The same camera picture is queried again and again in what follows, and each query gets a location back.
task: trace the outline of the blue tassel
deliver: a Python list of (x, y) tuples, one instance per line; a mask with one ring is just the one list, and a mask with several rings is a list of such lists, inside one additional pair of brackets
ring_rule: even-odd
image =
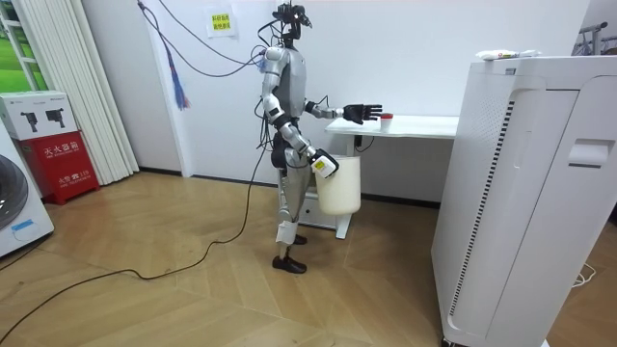
[(175, 70), (174, 58), (172, 58), (172, 52), (169, 47), (163, 40), (165, 44), (165, 50), (167, 51), (167, 59), (170, 63), (170, 69), (172, 70), (172, 80), (174, 80), (174, 93), (175, 93), (175, 104), (177, 108), (182, 111), (186, 108), (191, 107), (191, 102), (189, 102), (188, 97), (184, 94), (184, 90), (182, 89), (182, 85), (180, 84), (180, 77), (177, 75), (177, 71)]

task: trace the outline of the red fire extinguisher box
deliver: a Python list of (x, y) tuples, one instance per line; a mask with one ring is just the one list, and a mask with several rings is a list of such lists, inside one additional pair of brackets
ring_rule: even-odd
[(99, 189), (79, 131), (19, 141), (19, 145), (46, 202), (65, 204), (67, 199)]

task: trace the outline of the white bucket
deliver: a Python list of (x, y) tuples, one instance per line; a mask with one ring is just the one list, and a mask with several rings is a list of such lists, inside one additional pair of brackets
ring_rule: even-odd
[(360, 157), (335, 157), (338, 171), (330, 177), (316, 175), (319, 208), (325, 214), (340, 216), (360, 209)]

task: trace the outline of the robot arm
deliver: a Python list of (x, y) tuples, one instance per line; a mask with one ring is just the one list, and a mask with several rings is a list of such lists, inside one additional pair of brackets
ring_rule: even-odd
[(280, 47), (270, 47), (265, 53), (265, 76), (261, 90), (263, 111), (268, 121), (275, 126), (282, 137), (301, 155), (306, 154), (316, 173), (328, 177), (338, 170), (338, 163), (323, 149), (316, 149), (309, 140), (300, 134), (298, 128), (291, 122), (281, 108), (274, 90), (281, 82), (281, 74), (289, 64), (289, 53)]
[(333, 120), (343, 117), (357, 124), (365, 120), (377, 120), (381, 116), (382, 105), (347, 105), (344, 108), (323, 108), (312, 101), (305, 100), (305, 112), (319, 119)]
[(334, 120), (343, 117), (344, 110), (341, 108), (323, 108), (312, 101), (305, 100), (305, 112), (309, 112), (316, 118)]

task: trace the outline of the air purifier vent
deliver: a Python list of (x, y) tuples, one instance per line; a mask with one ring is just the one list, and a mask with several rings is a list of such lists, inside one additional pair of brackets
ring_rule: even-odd
[(471, 238), (469, 239), (467, 251), (465, 253), (465, 261), (463, 262), (461, 274), (459, 275), (459, 280), (456, 284), (456, 291), (454, 292), (454, 298), (452, 299), (452, 305), (450, 306), (450, 315), (454, 315), (454, 311), (456, 310), (456, 305), (458, 304), (458, 301), (459, 301), (459, 296), (461, 295), (461, 289), (463, 288), (463, 281), (465, 280), (465, 274), (467, 273), (467, 268), (469, 266), (469, 260), (471, 258), (471, 251), (473, 251), (473, 245), (475, 244), (475, 239), (478, 234), (478, 229), (480, 228), (480, 222), (482, 221), (482, 214), (484, 213), (484, 208), (486, 206), (486, 200), (489, 197), (491, 185), (493, 184), (493, 177), (495, 176), (497, 160), (499, 159), (499, 155), (501, 154), (501, 148), (503, 147), (503, 140), (505, 139), (505, 132), (508, 129), (508, 124), (510, 123), (510, 117), (512, 116), (512, 111), (514, 110), (514, 103), (515, 103), (514, 101), (510, 101), (508, 103), (508, 108), (505, 111), (505, 117), (503, 118), (503, 123), (501, 124), (501, 132), (499, 133), (499, 137), (497, 139), (495, 153), (493, 154), (493, 162), (491, 163), (491, 168), (489, 169), (489, 174), (487, 175), (486, 184), (484, 186), (484, 191), (482, 192), (482, 198), (480, 199), (480, 204), (478, 205), (478, 210), (475, 215), (475, 221), (473, 222), (473, 228), (471, 229)]

